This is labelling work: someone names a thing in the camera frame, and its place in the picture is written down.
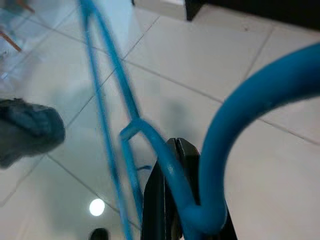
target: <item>blue tube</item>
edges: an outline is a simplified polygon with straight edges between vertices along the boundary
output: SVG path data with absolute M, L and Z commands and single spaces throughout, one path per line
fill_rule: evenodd
M 144 134 L 158 156 L 159 166 L 170 186 L 178 213 L 180 216 L 185 216 L 186 214 L 184 212 L 189 206 L 198 206 L 196 206 L 192 190 L 181 164 L 176 160 L 174 154 L 157 131 L 141 118 L 132 120 L 129 125 L 121 131 L 120 136 L 121 139 L 129 140 L 138 132 Z M 202 238 L 203 234 L 189 225 L 183 217 L 180 218 L 180 220 L 184 239 L 200 240 Z
M 82 16 L 83 16 L 83 28 L 85 32 L 86 44 L 88 46 L 87 51 L 88 51 L 90 67 L 93 75 L 93 87 L 96 93 L 98 115 L 100 119 L 101 131 L 102 131 L 102 136 L 104 140 L 103 142 L 104 142 L 104 147 L 108 157 L 107 162 L 108 162 L 109 170 L 111 173 L 111 179 L 114 183 L 115 191 L 117 194 L 117 199 L 118 199 L 117 206 L 120 211 L 120 218 L 123 224 L 124 235 L 127 240 L 132 240 L 131 228 L 130 228 L 130 223 L 128 219 L 127 209 L 126 209 L 126 201 L 121 189 L 121 183 L 119 180 L 119 175 L 118 175 L 117 166 L 116 166 L 115 153 L 114 153 L 112 139 L 111 139 L 111 135 L 108 127 L 109 124 L 107 121 L 108 119 L 107 111 L 106 111 L 105 104 L 103 102 L 102 93 L 100 90 L 100 82 L 99 82 L 99 77 L 97 72 L 96 58 L 93 52 L 92 41 L 91 41 L 89 30 L 88 30 L 89 17 L 92 12 L 89 11 L 90 8 L 87 8 L 86 5 L 84 5 L 84 2 L 82 0 L 80 0 L 80 3 L 83 4 L 81 5 Z
M 319 95 L 320 44 L 317 43 L 266 66 L 225 101 L 208 129 L 199 160 L 200 201 L 206 210 L 203 214 L 207 213 L 201 226 L 197 226 L 199 230 L 215 234 L 223 226 L 217 215 L 222 214 L 222 209 L 226 213 L 225 168 L 240 133 L 255 119 L 277 107 Z
M 142 224 L 142 211 L 143 211 L 143 201 L 144 196 L 141 192 L 138 174 L 134 162 L 133 153 L 130 147 L 130 143 L 126 139 L 120 139 L 123 156 L 125 159 L 126 170 L 130 180 L 130 185 L 133 193 L 133 198 L 135 202 L 135 208 L 140 225 Z
M 219 233 L 227 216 L 224 174 L 232 145 L 240 133 L 263 114 L 282 105 L 320 95 L 320 44 L 317 43 L 294 52 L 268 65 L 239 86 L 221 106 L 210 124 L 203 143 L 199 160 L 201 205 L 196 205 L 182 166 L 157 131 L 139 117 L 126 72 L 100 13 L 91 0 L 79 1 L 93 74 L 93 85 L 97 96 L 98 114 L 126 239 L 130 240 L 132 236 L 89 36 L 88 20 L 91 14 L 96 17 L 99 24 L 111 63 L 115 67 L 129 116 L 132 119 L 129 125 L 121 131 L 120 140 L 140 221 L 143 198 L 128 142 L 138 132 L 146 136 L 158 156 L 159 166 L 178 209 L 185 239 L 199 240 L 203 233 L 210 235 Z
M 140 115 L 139 115 L 138 107 L 135 103 L 133 93 L 130 90 L 128 75 L 126 74 L 125 68 L 121 62 L 120 57 L 118 56 L 115 43 L 106 27 L 106 24 L 104 22 L 105 19 L 103 19 L 100 12 L 97 10 L 96 6 L 93 4 L 91 0 L 87 0 L 86 4 L 87 4 L 87 7 L 90 9 L 90 11 L 96 17 L 99 29 L 101 30 L 101 36 L 104 40 L 104 45 L 107 47 L 110 63 L 115 68 L 114 72 L 116 74 L 117 83 L 120 86 L 120 89 L 122 91 L 122 96 L 125 101 L 125 105 L 127 107 L 129 117 L 131 119 L 139 118 Z

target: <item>shoe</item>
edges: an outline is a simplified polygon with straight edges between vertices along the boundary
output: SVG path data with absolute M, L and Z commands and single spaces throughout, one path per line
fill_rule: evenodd
M 54 108 L 0 99 L 0 169 L 24 156 L 53 150 L 65 136 L 64 123 Z
M 104 228 L 96 228 L 91 233 L 89 240 L 109 240 L 109 233 Z

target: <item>floor tile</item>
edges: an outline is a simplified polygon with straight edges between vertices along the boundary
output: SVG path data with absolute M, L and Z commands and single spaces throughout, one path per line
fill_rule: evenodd
M 90 214 L 97 196 L 45 157 L 0 208 L 1 238 L 17 240 L 86 240 L 95 228 L 107 228 L 110 239 L 124 239 L 120 217 L 109 206 Z M 133 229 L 134 239 L 139 232 Z
M 110 24 L 122 56 L 129 52 L 158 17 L 155 13 L 133 7 L 130 0 L 97 0 L 96 5 Z M 80 14 L 81 9 L 79 8 L 57 30 L 84 41 Z M 100 31 L 96 25 L 92 25 L 91 28 L 93 45 L 98 49 L 105 50 Z
M 270 30 L 269 23 L 206 6 L 192 22 L 160 17 L 126 59 L 223 100 Z
M 238 239 L 316 239 L 320 147 L 261 121 L 237 140 L 225 192 Z
M 104 53 L 96 52 L 96 55 L 103 81 L 112 70 Z M 65 125 L 94 95 L 86 46 L 56 32 L 8 77 L 11 82 L 19 83 L 13 97 L 56 108 Z
M 10 198 L 18 184 L 29 174 L 41 158 L 41 156 L 24 157 L 10 168 L 0 169 L 0 206 Z
M 11 32 L 10 37 L 22 49 L 21 52 L 16 51 L 7 42 L 5 48 L 7 54 L 0 59 L 0 73 L 10 72 L 18 63 L 20 63 L 26 56 L 45 38 L 48 36 L 50 29 L 43 27 L 37 23 L 26 20 L 17 29 Z M 12 87 L 7 86 L 4 90 L 9 91 Z
M 199 148 L 219 104 L 137 67 L 129 65 L 128 71 L 131 73 L 132 85 L 143 116 L 160 130 L 164 139 L 182 137 Z M 119 158 L 117 162 L 120 169 L 119 174 L 129 203 L 130 217 L 135 223 L 138 223 L 117 137 L 120 130 L 128 123 L 126 112 L 122 107 L 122 99 L 117 91 L 114 78 L 107 80 L 104 90 L 112 135 L 115 140 L 114 146 Z M 131 143 L 137 167 L 155 164 L 156 157 L 142 136 L 135 136 Z M 97 120 L 95 99 L 70 125 L 64 144 L 53 151 L 52 156 L 107 202 L 116 206 L 113 183 Z M 149 170 L 139 172 L 142 189 L 150 173 Z
M 35 14 L 30 16 L 30 20 L 56 28 L 78 5 L 77 0 L 31 0 L 29 6 Z
M 272 32 L 251 73 L 276 59 L 320 41 L 320 32 L 280 25 Z M 320 144 L 320 99 L 301 101 L 282 107 L 264 117 L 300 136 Z

